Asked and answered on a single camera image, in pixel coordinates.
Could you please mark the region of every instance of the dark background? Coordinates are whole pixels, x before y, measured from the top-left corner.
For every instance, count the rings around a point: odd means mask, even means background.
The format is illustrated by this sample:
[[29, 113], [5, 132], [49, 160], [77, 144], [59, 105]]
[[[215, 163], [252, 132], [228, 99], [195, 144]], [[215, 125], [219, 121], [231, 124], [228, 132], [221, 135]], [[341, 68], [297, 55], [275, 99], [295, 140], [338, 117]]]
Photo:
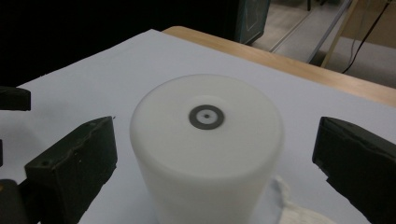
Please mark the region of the dark background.
[[175, 25], [233, 39], [239, 0], [0, 0], [0, 86]]

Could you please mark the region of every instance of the white table surface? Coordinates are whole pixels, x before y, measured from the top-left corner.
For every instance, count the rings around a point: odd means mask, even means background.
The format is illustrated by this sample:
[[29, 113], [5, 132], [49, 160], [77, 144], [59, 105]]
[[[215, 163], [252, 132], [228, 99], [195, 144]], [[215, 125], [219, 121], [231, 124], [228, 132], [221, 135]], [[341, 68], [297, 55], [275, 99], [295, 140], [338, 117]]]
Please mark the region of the white table surface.
[[[129, 123], [145, 94], [192, 74], [242, 79], [275, 103], [285, 126], [285, 147], [275, 175], [290, 185], [294, 203], [336, 223], [368, 223], [311, 160], [318, 122], [325, 116], [344, 119], [396, 143], [396, 108], [152, 30], [23, 84], [32, 92], [32, 110], [0, 111], [5, 163], [0, 179], [22, 182], [23, 165], [40, 152], [86, 121], [113, 116], [118, 168], [80, 223], [158, 223], [130, 144]], [[276, 223], [279, 205], [273, 184], [252, 223]]]

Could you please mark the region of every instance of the wooden table edge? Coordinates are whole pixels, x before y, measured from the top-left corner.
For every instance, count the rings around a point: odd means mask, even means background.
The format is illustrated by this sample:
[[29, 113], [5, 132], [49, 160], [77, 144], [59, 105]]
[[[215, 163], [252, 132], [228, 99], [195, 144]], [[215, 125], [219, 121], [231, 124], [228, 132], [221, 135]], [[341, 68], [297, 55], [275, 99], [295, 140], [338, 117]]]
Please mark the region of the wooden table edge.
[[339, 91], [396, 107], [396, 89], [373, 82], [343, 75], [308, 63], [302, 63], [281, 55], [254, 49], [224, 38], [208, 35], [182, 26], [173, 26], [163, 31], [192, 43], [231, 54], [233, 56], [259, 63], [276, 70], [302, 77]]

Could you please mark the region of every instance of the white center circle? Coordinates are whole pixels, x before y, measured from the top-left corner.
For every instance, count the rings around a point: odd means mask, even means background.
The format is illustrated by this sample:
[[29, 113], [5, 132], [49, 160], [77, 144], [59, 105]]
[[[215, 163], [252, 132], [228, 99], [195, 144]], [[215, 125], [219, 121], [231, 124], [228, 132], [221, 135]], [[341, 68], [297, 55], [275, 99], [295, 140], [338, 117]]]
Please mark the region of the white center circle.
[[196, 118], [203, 124], [213, 124], [218, 121], [219, 116], [213, 110], [204, 109], [197, 113]]

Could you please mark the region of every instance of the white plastic container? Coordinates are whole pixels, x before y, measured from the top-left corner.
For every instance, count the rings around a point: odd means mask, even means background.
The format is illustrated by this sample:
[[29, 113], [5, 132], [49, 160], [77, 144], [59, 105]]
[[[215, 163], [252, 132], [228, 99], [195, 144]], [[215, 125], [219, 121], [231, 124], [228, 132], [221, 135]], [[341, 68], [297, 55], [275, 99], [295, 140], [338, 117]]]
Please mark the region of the white plastic container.
[[271, 101], [216, 75], [157, 87], [135, 109], [130, 131], [161, 224], [247, 224], [283, 142]]

